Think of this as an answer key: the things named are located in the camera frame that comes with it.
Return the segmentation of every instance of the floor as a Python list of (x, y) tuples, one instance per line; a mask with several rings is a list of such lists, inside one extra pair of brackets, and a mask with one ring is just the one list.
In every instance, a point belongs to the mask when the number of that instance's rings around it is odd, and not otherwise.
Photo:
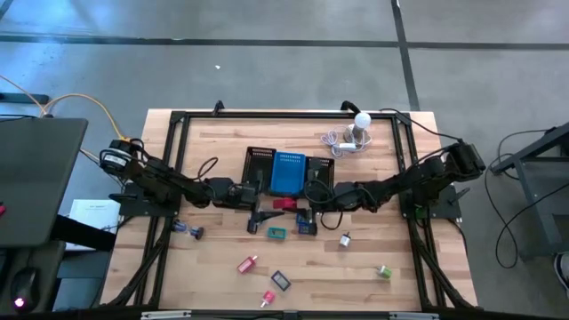
[[(568, 14), (565, 0), (4, 0), (0, 73), (52, 97), (90, 94), (128, 136), (140, 135), (148, 108), (212, 108), (216, 100), (227, 108), (337, 109), (352, 100), (364, 109), (434, 111), (440, 132), (474, 143), (488, 164), (507, 134), (567, 121)], [(115, 138), (89, 101), (63, 101), (54, 113), (89, 119), (89, 150)], [(516, 136), (504, 151), (537, 137)], [(491, 176), (489, 184), (505, 216), (525, 205), (516, 183)], [(501, 224), (483, 180), (460, 187), (471, 188), (461, 207), (480, 306), (568, 317), (551, 260), (501, 268), (493, 250)], [(117, 190), (80, 157), (61, 213), (74, 198)], [(522, 245), (532, 238), (520, 232), (524, 223), (513, 224)], [(500, 249), (504, 260), (513, 257), (509, 239)], [(87, 278), (77, 274), (84, 260)], [(71, 280), (56, 308), (89, 305), (106, 263), (98, 253), (67, 259), (60, 273)], [(84, 292), (62, 293), (77, 286)]]

